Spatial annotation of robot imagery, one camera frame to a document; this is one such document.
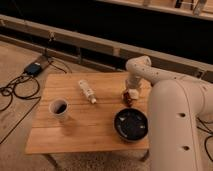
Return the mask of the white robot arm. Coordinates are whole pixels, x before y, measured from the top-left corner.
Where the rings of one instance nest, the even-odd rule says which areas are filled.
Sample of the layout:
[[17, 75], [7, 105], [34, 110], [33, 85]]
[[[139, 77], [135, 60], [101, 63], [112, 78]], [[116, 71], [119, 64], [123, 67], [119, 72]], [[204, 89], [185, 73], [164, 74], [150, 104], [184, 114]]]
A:
[[213, 84], [155, 68], [147, 56], [126, 62], [126, 88], [152, 84], [147, 103], [151, 171], [204, 171], [196, 117], [213, 114]]

